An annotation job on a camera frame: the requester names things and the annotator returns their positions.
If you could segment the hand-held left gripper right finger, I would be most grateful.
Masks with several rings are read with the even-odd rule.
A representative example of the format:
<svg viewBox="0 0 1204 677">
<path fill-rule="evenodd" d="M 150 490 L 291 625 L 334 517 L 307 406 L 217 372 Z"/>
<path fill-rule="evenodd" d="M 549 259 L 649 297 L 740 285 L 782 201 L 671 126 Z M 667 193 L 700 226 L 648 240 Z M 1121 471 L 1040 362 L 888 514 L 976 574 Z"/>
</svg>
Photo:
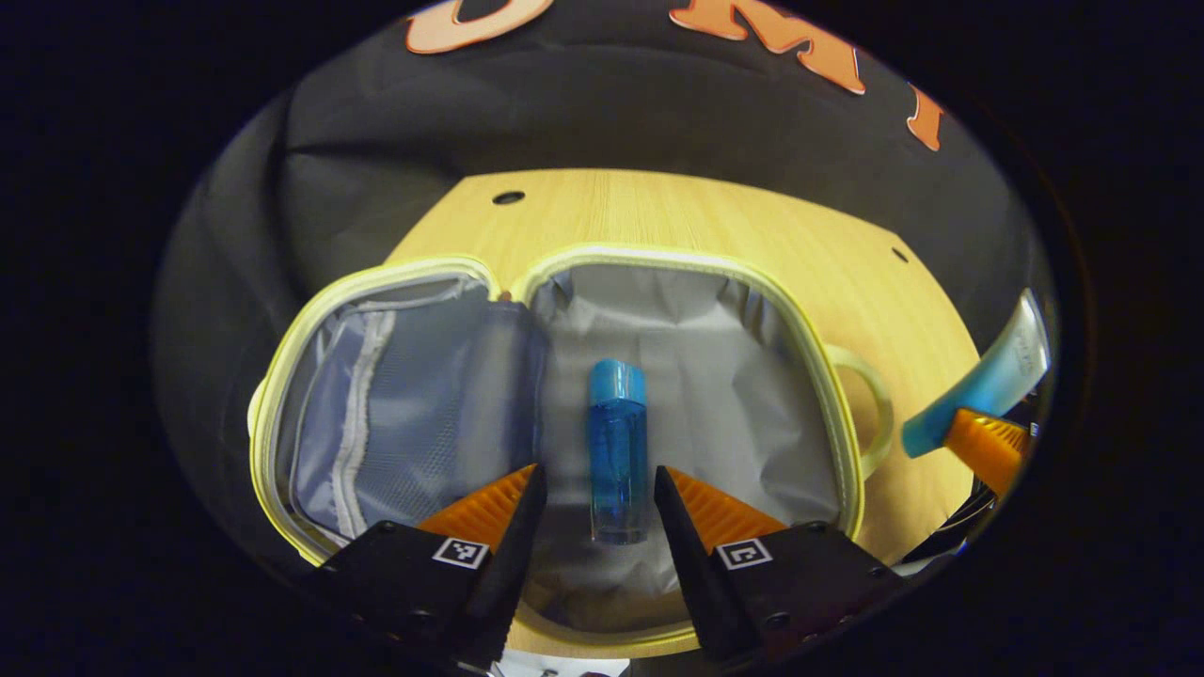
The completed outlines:
<svg viewBox="0 0 1204 677">
<path fill-rule="evenodd" d="M 787 526 L 666 465 L 654 499 L 689 619 L 713 663 L 790 663 L 908 590 L 903 575 L 825 520 Z"/>
</svg>

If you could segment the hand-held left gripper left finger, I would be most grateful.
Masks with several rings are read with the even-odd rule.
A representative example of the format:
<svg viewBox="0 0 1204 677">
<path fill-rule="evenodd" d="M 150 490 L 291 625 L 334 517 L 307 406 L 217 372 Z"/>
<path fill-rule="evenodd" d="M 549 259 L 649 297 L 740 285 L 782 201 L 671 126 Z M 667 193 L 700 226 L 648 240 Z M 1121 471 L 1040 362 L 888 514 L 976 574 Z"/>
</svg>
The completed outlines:
<svg viewBox="0 0 1204 677">
<path fill-rule="evenodd" d="M 500 661 L 529 578 L 545 469 L 531 464 L 420 526 L 379 520 L 327 557 L 307 588 L 400 655 L 443 673 Z"/>
</svg>

